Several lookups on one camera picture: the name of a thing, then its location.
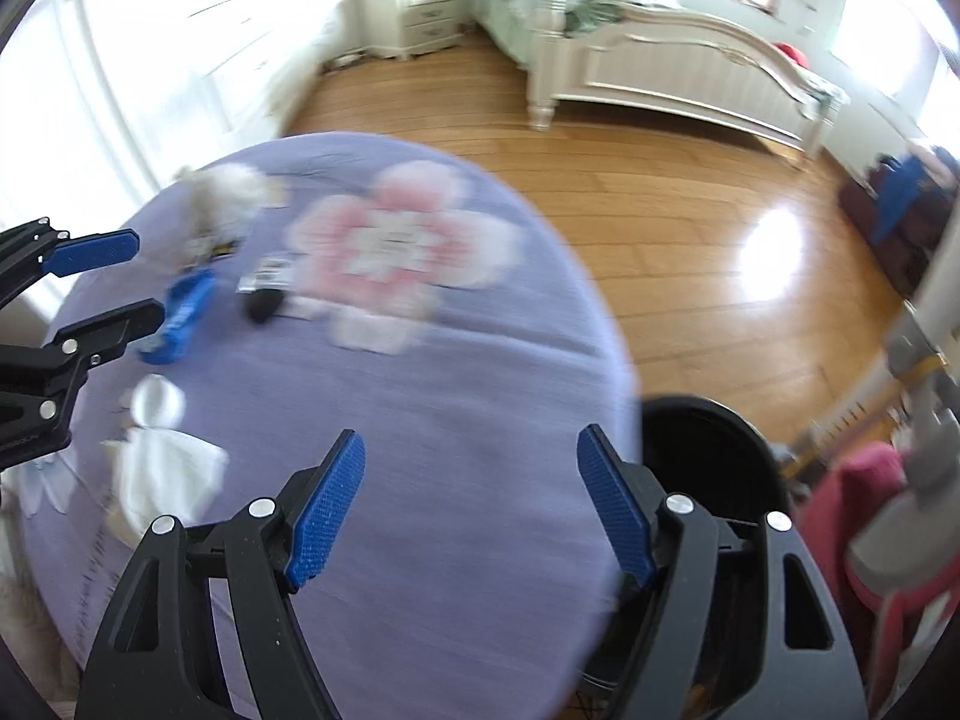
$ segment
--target red pillow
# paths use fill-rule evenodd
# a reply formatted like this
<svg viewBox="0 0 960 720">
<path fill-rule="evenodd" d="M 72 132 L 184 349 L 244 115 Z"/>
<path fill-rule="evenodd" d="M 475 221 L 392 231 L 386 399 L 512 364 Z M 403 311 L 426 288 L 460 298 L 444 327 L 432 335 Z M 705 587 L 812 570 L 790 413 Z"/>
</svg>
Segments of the red pillow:
<svg viewBox="0 0 960 720">
<path fill-rule="evenodd" d="M 806 64 L 806 55 L 800 49 L 798 49 L 798 47 L 791 46 L 789 43 L 774 43 L 774 46 L 784 52 L 804 70 L 808 69 L 808 65 Z"/>
</svg>

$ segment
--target purple tablecloth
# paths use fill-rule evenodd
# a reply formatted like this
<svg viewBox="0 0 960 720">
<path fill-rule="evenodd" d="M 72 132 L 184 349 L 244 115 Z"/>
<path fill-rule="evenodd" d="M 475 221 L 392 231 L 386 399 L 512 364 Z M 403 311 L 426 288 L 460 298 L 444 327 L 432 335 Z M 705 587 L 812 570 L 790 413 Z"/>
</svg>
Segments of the purple tablecloth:
<svg viewBox="0 0 960 720">
<path fill-rule="evenodd" d="M 459 167 L 464 207 L 523 229 L 521 264 L 483 290 L 443 290 L 419 346 L 397 356 L 333 346 L 326 319 L 250 324 L 234 287 L 305 204 L 362 194 L 411 159 Z M 322 575 L 294 606 L 346 720 L 541 720 L 568 694 L 604 624 L 613 553 L 576 469 L 589 422 L 632 456 L 632 367 L 583 269 L 531 206 L 483 170 L 390 138 L 329 133 L 264 143 L 243 161 L 286 177 L 291 204 L 264 210 L 233 257 L 188 356 L 162 367 L 186 392 L 181 430 L 230 463 L 208 517 L 276 494 L 340 429 L 367 444 L 367 475 Z M 131 263 L 85 274 L 54 327 L 163 298 L 181 264 L 185 189 L 130 222 Z M 151 367 L 128 353 L 90 372 L 74 420 L 80 486 L 68 514 L 44 501 L 26 520 L 40 590 L 83 664 L 130 556 L 104 523 L 120 439 L 120 394 Z M 213 589 L 227 681 L 256 716 L 222 583 Z"/>
</svg>

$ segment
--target black object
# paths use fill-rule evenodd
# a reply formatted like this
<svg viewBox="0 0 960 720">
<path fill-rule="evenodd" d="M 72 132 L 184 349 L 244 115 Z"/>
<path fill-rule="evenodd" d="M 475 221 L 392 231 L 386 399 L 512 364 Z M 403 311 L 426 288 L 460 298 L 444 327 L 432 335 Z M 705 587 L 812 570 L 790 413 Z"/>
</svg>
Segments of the black object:
<svg viewBox="0 0 960 720">
<path fill-rule="evenodd" d="M 600 428 L 589 429 L 611 452 Z M 649 467 L 611 461 L 658 524 L 662 568 L 635 598 L 632 651 L 605 720 L 866 718 L 840 614 L 790 520 L 713 517 L 689 496 L 671 508 Z"/>
<path fill-rule="evenodd" d="M 760 522 L 789 512 L 786 484 L 766 440 L 726 406 L 694 395 L 640 404 L 643 464 L 714 517 Z"/>
<path fill-rule="evenodd" d="M 58 720 L 0 638 L 0 720 Z"/>
<path fill-rule="evenodd" d="M 70 240 L 49 218 L 0 233 L 0 307 L 37 283 L 58 262 L 65 271 L 128 260 L 133 230 Z M 90 367 L 120 357 L 127 344 L 157 331 L 163 306 L 141 300 L 64 327 L 40 349 L 0 344 L 0 470 L 63 449 L 70 415 Z"/>
<path fill-rule="evenodd" d="M 243 308 L 253 324 L 264 324 L 270 319 L 286 298 L 283 290 L 265 288 L 246 293 L 243 297 Z"/>
<path fill-rule="evenodd" d="M 264 498 L 213 525 L 157 522 L 133 553 L 100 624 L 77 704 L 77 720 L 240 720 L 217 649 L 208 579 L 227 579 L 233 617 L 263 720 L 340 720 L 304 642 L 284 572 L 292 533 L 331 464 L 290 477 Z"/>
<path fill-rule="evenodd" d="M 937 646 L 883 720 L 938 720 L 957 717 L 960 707 L 960 614 L 953 613 Z"/>
</svg>

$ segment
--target white towel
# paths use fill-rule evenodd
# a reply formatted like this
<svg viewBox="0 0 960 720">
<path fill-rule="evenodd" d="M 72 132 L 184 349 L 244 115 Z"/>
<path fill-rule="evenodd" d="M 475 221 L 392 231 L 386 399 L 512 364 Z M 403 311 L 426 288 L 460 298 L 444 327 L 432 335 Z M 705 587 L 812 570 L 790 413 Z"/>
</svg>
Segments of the white towel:
<svg viewBox="0 0 960 720">
<path fill-rule="evenodd" d="M 148 412 L 131 412 L 138 426 L 127 431 L 123 442 L 104 442 L 113 465 L 113 501 L 107 525 L 131 547 L 140 543 L 150 524 L 162 514 L 174 515 L 184 525 L 200 522 L 223 486 L 227 467 L 226 451 L 172 430 L 179 418 L 176 424 L 160 418 L 162 413 L 170 413 L 170 399 L 182 400 L 179 389 L 151 374 L 133 391 L 133 403 L 144 389 L 149 389 L 151 397 L 140 402 L 149 403 Z M 164 422 L 169 426 L 150 426 Z"/>
</svg>

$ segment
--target nightstand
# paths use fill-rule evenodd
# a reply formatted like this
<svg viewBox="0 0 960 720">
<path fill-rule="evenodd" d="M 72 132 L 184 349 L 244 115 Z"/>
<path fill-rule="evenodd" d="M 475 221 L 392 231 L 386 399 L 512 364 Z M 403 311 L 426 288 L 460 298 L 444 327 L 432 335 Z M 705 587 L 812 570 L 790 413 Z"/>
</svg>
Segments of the nightstand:
<svg viewBox="0 0 960 720">
<path fill-rule="evenodd" d="M 367 49 L 374 56 L 412 55 L 453 46 L 463 0 L 358 0 Z"/>
</svg>

